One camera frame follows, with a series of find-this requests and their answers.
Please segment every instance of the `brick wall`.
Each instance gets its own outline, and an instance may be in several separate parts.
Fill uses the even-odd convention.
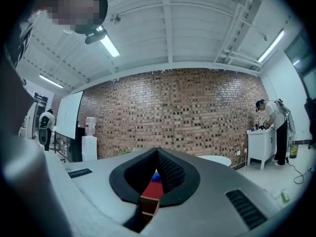
[[[265,115],[255,112],[261,98],[268,99],[261,80],[248,74],[208,69],[145,73],[85,90],[79,124],[84,127],[88,116],[97,118],[98,158],[161,146],[226,156],[234,166],[244,162],[246,130]]]

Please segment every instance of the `white wall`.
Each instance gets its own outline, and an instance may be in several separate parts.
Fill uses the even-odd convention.
[[[277,51],[262,67],[261,81],[270,100],[281,98],[291,110],[295,140],[308,140],[310,121],[304,108],[306,92],[299,75],[283,51]]]
[[[49,108],[51,108],[51,103],[52,103],[53,98],[54,98],[54,93],[36,85],[35,83],[32,83],[29,80],[26,80],[26,82],[27,82],[27,84],[26,84],[25,88],[31,95],[33,95],[33,92],[36,92],[37,94],[43,95],[44,97],[48,98],[45,110],[47,111]]]

